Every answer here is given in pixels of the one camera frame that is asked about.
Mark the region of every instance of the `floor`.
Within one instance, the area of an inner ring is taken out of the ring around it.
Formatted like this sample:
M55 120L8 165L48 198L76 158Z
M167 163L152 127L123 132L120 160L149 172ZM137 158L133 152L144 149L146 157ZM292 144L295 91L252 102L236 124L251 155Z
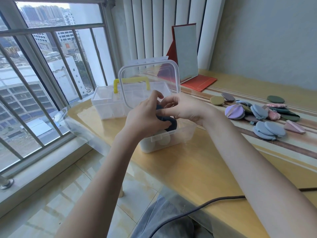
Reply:
M105 159L92 150L0 219L0 237L53 237ZM108 237L128 238L162 184L132 163Z

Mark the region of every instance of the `metal post base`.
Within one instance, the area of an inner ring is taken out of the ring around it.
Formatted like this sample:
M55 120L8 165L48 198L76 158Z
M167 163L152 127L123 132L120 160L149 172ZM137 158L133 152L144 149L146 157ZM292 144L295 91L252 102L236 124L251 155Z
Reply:
M7 188L10 188L14 183L14 180L13 179L8 179L8 183L5 184L5 185L0 185L0 189L7 189Z

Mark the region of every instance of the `plastic box lid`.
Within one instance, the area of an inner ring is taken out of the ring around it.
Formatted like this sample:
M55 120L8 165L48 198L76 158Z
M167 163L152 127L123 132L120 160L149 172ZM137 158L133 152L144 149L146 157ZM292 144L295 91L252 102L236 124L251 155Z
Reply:
M164 97L180 92L178 66L167 56L131 61L120 69L119 81L124 102L129 108L135 108L153 90L161 92Z

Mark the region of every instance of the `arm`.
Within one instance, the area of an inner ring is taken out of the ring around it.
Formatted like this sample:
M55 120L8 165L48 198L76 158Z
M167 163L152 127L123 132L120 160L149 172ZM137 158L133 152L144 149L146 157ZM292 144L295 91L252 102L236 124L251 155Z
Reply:
M161 105L158 115L204 126L270 237L316 236L315 206L218 109L185 94L166 97Z
M124 128L116 135L105 162L58 230L56 237L107 237L120 188L137 144L171 125L156 117L157 98L150 98L129 112Z

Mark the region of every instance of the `forearm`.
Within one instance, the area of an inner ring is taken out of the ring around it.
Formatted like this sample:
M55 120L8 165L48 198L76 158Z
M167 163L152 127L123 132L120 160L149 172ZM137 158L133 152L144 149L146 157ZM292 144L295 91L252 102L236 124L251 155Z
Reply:
M268 234L314 237L314 205L222 113L211 109L205 120L204 127Z
M130 158L139 142L122 130L57 237L106 237Z

